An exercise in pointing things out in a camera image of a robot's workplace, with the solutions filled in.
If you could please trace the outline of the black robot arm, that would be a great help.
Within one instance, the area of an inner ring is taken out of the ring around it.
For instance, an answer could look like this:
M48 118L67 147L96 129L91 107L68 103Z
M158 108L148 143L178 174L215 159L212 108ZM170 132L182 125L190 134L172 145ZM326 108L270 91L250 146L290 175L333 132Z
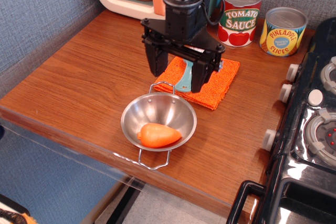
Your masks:
M168 55L192 62L191 92L198 93L213 71L220 71L225 47L207 31L219 21L209 18L210 0L163 0L164 20L145 18L142 41L152 74L160 76L167 68Z

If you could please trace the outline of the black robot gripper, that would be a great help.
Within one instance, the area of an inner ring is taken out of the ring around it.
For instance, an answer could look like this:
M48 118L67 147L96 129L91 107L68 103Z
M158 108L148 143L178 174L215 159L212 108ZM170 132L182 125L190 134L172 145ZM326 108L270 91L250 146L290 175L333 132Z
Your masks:
M168 55L189 60L192 66L191 92L199 93L213 71L222 67L225 47L208 32L210 0L164 0L164 20L145 18L142 41L151 73L158 77L167 68Z

